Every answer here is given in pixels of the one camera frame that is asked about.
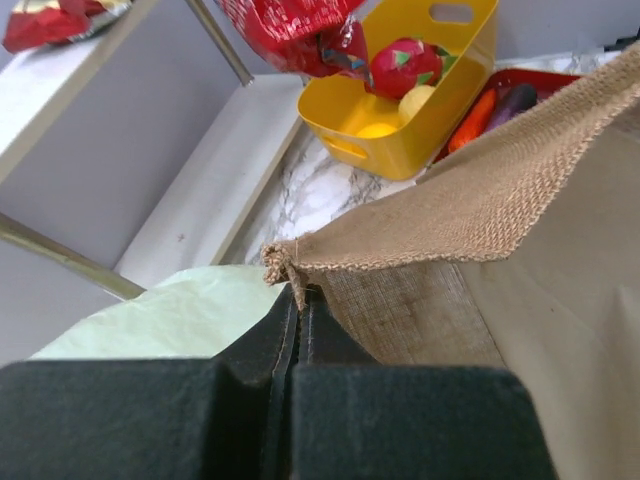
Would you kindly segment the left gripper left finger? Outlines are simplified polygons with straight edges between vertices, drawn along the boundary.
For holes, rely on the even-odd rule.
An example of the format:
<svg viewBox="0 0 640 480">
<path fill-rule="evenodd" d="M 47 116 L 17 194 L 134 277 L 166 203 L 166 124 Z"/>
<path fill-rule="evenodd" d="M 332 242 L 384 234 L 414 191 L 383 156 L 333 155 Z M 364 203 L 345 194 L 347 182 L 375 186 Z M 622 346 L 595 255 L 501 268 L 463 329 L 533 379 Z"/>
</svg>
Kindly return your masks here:
<svg viewBox="0 0 640 480">
<path fill-rule="evenodd" d="M 205 359 L 39 360 L 1 371 L 5 479 L 257 479 L 290 288 Z"/>
</svg>

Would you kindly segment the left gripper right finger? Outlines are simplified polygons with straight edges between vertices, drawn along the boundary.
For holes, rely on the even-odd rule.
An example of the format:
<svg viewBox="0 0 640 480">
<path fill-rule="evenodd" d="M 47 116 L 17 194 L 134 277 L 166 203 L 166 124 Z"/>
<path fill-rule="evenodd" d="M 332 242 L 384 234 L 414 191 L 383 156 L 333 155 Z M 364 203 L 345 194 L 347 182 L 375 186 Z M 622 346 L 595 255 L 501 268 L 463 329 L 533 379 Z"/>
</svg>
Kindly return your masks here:
<svg viewBox="0 0 640 480">
<path fill-rule="evenodd" d="M 552 479 L 528 390 L 478 366 L 377 363 L 306 293 L 292 373 L 296 479 Z"/>
</svg>

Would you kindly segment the green plastic grocery bag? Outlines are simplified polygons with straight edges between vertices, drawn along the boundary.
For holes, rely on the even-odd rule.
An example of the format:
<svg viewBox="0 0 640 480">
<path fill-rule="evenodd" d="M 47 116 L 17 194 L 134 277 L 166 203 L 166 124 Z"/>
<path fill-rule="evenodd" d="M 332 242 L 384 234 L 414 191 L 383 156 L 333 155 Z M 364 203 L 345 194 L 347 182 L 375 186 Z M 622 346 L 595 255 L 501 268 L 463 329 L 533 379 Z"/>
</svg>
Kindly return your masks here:
<svg viewBox="0 0 640 480">
<path fill-rule="evenodd" d="M 261 320 L 284 288 L 264 269 L 208 266 L 178 272 L 139 297 L 100 310 L 33 360 L 210 358 Z"/>
</svg>

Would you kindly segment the brown paper bag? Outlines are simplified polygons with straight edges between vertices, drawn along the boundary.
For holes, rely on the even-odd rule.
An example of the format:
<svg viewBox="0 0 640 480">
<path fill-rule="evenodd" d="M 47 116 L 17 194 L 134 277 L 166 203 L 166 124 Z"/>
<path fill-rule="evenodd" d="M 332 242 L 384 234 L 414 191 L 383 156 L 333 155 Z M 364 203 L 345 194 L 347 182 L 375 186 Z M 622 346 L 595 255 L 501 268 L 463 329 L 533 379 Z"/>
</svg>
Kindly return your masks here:
<svg viewBox="0 0 640 480">
<path fill-rule="evenodd" d="M 515 373 L 560 478 L 638 477 L 637 45 L 262 258 L 379 361 Z"/>
</svg>

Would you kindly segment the yellow potato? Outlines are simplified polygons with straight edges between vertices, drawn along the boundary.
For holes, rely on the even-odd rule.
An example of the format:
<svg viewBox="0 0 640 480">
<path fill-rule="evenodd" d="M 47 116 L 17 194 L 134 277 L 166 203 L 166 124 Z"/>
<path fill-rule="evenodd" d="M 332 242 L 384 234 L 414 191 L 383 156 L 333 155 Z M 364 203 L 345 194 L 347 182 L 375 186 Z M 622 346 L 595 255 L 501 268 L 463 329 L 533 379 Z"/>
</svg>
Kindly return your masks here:
<svg viewBox="0 0 640 480">
<path fill-rule="evenodd" d="M 398 114 L 403 123 L 408 123 L 429 100 L 435 88 L 419 85 L 407 92 L 398 106 Z"/>
</svg>

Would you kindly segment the orange carrot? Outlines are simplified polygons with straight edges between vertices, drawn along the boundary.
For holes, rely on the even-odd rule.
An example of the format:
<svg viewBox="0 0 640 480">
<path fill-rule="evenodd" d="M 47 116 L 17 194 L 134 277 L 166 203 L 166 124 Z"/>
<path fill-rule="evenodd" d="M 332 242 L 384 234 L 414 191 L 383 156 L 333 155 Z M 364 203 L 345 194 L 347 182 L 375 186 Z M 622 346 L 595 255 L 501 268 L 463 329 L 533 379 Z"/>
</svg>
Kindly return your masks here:
<svg viewBox="0 0 640 480">
<path fill-rule="evenodd" d="M 447 152 L 453 153 L 484 133 L 498 100 L 495 89 L 485 91 L 452 135 Z"/>
</svg>

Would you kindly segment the purple eggplant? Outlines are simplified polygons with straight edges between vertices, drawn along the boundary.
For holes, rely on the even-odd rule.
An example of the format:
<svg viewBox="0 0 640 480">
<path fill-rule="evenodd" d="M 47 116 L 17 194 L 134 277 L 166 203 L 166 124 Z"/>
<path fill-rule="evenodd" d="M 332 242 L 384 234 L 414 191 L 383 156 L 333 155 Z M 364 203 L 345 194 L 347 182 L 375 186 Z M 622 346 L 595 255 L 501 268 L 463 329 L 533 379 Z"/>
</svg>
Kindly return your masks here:
<svg viewBox="0 0 640 480">
<path fill-rule="evenodd" d="M 523 113 L 538 102 L 538 93 L 531 84 L 520 84 L 511 88 L 498 102 L 485 128 L 489 132 L 515 116 Z"/>
</svg>

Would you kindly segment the red dragon fruit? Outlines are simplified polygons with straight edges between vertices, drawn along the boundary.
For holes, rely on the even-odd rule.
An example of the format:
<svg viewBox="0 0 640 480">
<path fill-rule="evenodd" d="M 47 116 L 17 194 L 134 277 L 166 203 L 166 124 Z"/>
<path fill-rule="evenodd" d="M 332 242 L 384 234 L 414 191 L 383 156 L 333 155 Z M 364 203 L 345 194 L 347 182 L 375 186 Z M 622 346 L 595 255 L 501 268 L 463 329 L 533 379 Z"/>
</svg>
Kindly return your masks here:
<svg viewBox="0 0 640 480">
<path fill-rule="evenodd" d="M 435 87 L 458 59 L 444 47 L 404 37 L 380 50 L 370 61 L 366 91 L 401 100 L 418 86 Z"/>
</svg>

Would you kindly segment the red snack packet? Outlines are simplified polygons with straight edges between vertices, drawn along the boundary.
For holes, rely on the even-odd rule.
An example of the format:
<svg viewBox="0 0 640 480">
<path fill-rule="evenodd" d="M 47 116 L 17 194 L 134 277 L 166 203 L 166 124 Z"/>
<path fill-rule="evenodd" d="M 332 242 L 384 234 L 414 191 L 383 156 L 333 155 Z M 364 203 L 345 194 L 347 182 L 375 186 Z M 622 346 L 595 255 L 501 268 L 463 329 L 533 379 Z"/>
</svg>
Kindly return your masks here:
<svg viewBox="0 0 640 480">
<path fill-rule="evenodd" d="M 226 0 L 217 3 L 245 42 L 284 73 L 343 75 L 371 84 L 361 6 L 352 0 Z"/>
</svg>

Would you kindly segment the white chips packet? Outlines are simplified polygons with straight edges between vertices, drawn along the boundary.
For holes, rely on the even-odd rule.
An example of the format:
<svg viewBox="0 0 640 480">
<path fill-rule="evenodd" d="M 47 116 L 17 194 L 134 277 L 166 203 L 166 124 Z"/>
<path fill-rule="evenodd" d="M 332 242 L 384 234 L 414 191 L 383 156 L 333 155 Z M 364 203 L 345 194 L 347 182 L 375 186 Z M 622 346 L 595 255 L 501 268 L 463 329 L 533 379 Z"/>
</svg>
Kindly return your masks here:
<svg viewBox="0 0 640 480">
<path fill-rule="evenodd" d="M 133 4 L 129 0 L 18 1 L 9 15 L 2 46 L 15 54 L 85 40 L 119 20 Z"/>
</svg>

